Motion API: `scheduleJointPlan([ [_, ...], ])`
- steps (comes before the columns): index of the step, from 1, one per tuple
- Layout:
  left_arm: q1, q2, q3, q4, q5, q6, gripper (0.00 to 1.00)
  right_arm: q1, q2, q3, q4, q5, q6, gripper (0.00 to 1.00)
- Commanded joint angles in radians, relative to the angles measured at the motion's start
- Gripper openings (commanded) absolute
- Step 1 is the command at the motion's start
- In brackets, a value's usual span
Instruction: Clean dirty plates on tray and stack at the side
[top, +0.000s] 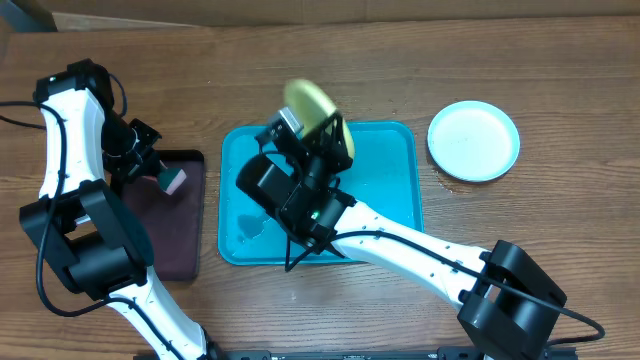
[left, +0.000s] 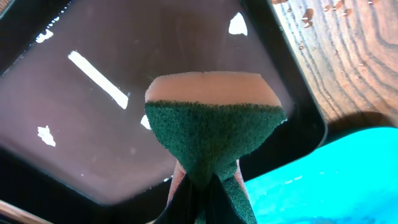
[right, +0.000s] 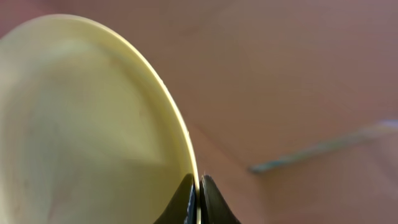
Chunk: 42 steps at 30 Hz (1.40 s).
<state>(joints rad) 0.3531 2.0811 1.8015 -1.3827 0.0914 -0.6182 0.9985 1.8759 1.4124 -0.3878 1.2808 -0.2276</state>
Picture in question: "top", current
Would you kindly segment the yellow green-rimmed plate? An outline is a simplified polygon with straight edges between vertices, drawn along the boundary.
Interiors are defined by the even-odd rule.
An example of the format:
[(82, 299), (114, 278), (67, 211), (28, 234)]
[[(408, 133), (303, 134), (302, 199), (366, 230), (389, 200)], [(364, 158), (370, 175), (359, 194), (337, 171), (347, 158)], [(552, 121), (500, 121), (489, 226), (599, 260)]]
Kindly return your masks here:
[(331, 98), (315, 83), (306, 79), (289, 81), (284, 88), (284, 103), (302, 123), (306, 138), (332, 115), (341, 116)]

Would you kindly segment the green and pink sponge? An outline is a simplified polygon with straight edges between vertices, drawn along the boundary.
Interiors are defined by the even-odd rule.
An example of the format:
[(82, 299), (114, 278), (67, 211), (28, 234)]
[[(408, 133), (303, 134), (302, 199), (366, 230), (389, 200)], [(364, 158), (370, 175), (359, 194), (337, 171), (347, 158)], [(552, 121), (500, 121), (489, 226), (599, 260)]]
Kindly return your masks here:
[(180, 168), (166, 168), (156, 177), (160, 188), (169, 195), (173, 194), (186, 178), (186, 173)]

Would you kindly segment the light blue plate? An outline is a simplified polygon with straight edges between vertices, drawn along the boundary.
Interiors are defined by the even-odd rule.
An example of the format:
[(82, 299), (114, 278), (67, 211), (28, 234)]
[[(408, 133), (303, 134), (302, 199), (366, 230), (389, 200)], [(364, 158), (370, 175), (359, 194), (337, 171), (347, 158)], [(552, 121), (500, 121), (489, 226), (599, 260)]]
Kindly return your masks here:
[(452, 103), (431, 121), (426, 145), (435, 164), (464, 182), (496, 180), (515, 165), (519, 131), (500, 108), (482, 101)]

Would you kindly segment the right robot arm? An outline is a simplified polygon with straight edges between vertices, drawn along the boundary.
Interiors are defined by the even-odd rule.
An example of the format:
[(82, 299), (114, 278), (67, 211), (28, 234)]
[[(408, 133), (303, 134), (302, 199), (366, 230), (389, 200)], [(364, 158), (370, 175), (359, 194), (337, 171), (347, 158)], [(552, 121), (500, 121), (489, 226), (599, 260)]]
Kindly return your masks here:
[(354, 155), (339, 113), (311, 126), (275, 116), (255, 140), (259, 151), (236, 185), (278, 223), (288, 244), (371, 263), (426, 287), (456, 310), (489, 358), (547, 356), (566, 296), (522, 248), (503, 240), (492, 250), (447, 242), (340, 190), (336, 176)]

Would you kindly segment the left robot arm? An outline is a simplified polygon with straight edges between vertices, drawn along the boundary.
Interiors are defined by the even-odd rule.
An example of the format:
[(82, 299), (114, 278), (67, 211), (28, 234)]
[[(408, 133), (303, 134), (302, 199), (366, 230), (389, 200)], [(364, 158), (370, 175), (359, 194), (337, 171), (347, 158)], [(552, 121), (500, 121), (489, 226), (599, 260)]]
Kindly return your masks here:
[(171, 195), (188, 176), (161, 160), (155, 129), (115, 111), (116, 81), (84, 59), (36, 83), (30, 104), (45, 120), (46, 170), (19, 222), (37, 249), (38, 296), (61, 317), (113, 309), (158, 359), (221, 359), (159, 279), (150, 236), (121, 198), (121, 186), (140, 178)]

